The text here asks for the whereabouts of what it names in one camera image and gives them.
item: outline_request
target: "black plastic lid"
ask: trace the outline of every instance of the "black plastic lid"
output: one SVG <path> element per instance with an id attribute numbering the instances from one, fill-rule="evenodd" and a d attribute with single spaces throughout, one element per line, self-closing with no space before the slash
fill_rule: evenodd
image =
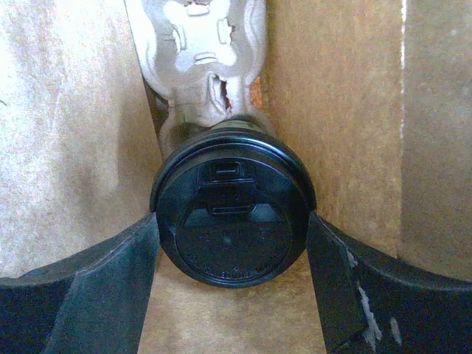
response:
<path id="1" fill-rule="evenodd" d="M 243 288 L 287 269 L 305 249 L 316 200 L 307 170 L 276 139 L 221 128 L 183 144 L 153 185 L 162 248 L 185 274 Z"/>

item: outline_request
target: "white scuff mark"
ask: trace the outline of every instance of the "white scuff mark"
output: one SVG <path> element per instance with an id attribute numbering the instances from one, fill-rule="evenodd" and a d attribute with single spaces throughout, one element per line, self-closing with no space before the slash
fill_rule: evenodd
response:
<path id="1" fill-rule="evenodd" d="M 359 282 L 357 282 L 357 289 L 359 290 L 359 293 L 361 294 L 362 308 L 364 309 L 364 313 L 367 319 L 367 325 L 369 326 L 365 330 L 365 332 L 362 333 L 362 336 L 364 337 L 366 342 L 370 344 L 372 350 L 375 353 L 376 340 L 380 341 L 382 339 L 382 331 L 379 328 L 377 321 L 375 320 L 374 313 L 370 310 L 369 298 L 367 297 L 367 294 L 364 291 L 364 289 L 361 288 L 361 285 L 359 284 Z"/>
<path id="2" fill-rule="evenodd" d="M 390 328 L 392 329 L 392 335 L 398 345 L 402 344 L 400 328 L 398 327 L 398 322 L 395 317 L 390 319 Z"/>
<path id="3" fill-rule="evenodd" d="M 359 264 L 359 262 L 355 260 L 354 255 L 349 251 L 347 251 L 347 259 L 349 260 L 349 265 L 351 268 L 354 268 Z"/>
<path id="4" fill-rule="evenodd" d="M 401 79 L 400 79 L 400 90 L 401 90 L 401 123 L 400 123 L 400 139 L 403 140 L 403 129 L 405 128 L 405 34 L 406 34 L 406 2 L 401 2 L 401 56 L 400 56 L 400 68 L 401 68 Z"/>

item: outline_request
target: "black lid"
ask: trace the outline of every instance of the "black lid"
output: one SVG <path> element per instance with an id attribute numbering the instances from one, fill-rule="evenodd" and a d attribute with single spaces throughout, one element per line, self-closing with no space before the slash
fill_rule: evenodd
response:
<path id="1" fill-rule="evenodd" d="M 266 282 L 305 249 L 315 195 L 295 153 L 270 136 L 221 128 L 183 144 L 153 185 L 162 248 L 194 279 Z"/>

